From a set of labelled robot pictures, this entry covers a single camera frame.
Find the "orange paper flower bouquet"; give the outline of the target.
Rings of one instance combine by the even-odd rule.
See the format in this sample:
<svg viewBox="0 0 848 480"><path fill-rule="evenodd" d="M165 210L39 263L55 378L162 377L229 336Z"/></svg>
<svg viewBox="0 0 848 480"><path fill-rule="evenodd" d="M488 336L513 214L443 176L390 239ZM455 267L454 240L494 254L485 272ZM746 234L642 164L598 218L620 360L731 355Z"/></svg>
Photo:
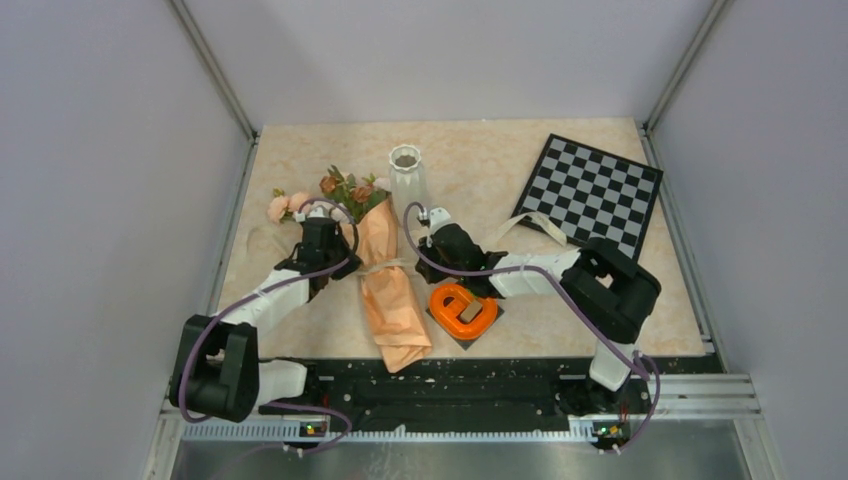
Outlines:
<svg viewBox="0 0 848 480"><path fill-rule="evenodd" d="M386 369L398 373L425 358L432 342L423 312L405 266L399 258L399 223L391 200L391 182L374 175L356 178L331 166L319 182L320 196L353 215L352 229L344 213L331 207L341 219L348 239L357 233L356 255L364 313L374 343Z"/></svg>

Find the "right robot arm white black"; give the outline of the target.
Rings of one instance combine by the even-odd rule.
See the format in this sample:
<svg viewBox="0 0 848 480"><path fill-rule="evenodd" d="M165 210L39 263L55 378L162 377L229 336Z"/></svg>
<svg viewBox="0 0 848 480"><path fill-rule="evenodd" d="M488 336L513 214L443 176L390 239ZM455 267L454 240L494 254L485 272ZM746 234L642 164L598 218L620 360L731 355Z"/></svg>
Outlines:
<svg viewBox="0 0 848 480"><path fill-rule="evenodd" d="M560 254L485 251L456 223L421 237L417 272L429 283L452 278L480 298L557 295L596 336L586 385L589 404L612 412L625 380L646 377L635 344L662 291L659 280L608 239L592 238Z"/></svg>

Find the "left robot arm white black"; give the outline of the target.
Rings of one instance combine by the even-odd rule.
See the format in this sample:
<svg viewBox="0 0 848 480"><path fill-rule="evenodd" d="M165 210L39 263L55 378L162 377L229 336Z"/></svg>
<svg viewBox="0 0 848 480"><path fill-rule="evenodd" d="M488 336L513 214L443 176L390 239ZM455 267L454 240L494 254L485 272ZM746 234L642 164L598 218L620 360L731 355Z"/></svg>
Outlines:
<svg viewBox="0 0 848 480"><path fill-rule="evenodd" d="M212 316L195 314L184 323L169 392L184 420L245 420L261 386L271 384L260 373L259 338L329 281L361 266L356 226L348 240L342 224L329 217L309 217L300 225L301 240L258 287Z"/></svg>

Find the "white ribbed vase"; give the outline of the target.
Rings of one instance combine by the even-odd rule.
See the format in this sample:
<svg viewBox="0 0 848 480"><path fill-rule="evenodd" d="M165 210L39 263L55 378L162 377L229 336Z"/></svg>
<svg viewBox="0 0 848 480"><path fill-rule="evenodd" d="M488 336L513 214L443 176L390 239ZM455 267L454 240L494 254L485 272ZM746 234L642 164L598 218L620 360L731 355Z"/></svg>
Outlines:
<svg viewBox="0 0 848 480"><path fill-rule="evenodd" d="M405 209L412 202L428 208L426 172L420 150L413 145L399 145L389 154L389 179L392 205L400 223L405 219Z"/></svg>

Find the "tan wooden block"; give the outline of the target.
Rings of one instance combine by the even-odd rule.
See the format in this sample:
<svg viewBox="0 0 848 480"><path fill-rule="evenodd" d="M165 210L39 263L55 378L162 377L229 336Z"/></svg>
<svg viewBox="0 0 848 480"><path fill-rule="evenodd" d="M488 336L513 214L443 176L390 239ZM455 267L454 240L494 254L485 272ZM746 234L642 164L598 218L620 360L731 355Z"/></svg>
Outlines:
<svg viewBox="0 0 848 480"><path fill-rule="evenodd" d="M483 305L479 301L474 300L463 309L463 311L459 314L458 319L463 324L471 324L475 321L476 317L482 310Z"/></svg>

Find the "black grey checkerboard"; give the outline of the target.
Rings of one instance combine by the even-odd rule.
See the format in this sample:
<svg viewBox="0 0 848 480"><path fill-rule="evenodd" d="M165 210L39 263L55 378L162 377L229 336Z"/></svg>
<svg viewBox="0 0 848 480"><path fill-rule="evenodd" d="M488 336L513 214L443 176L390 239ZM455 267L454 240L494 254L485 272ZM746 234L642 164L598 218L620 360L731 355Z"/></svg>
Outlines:
<svg viewBox="0 0 848 480"><path fill-rule="evenodd" d="M649 165L550 134L512 214L541 213L577 246L606 238L637 260L663 176Z"/></svg>

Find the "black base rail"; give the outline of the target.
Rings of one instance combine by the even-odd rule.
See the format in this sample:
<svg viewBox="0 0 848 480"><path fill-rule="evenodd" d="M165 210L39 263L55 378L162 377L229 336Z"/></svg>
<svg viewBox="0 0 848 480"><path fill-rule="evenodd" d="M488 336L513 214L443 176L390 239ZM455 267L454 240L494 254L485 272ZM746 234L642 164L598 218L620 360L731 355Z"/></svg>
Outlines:
<svg viewBox="0 0 848 480"><path fill-rule="evenodd" d="M591 415L631 420L648 411L639 377L616 392L590 382L579 358L436 358L398 373L374 359L307 359L296 405L346 415L356 432L565 431Z"/></svg>

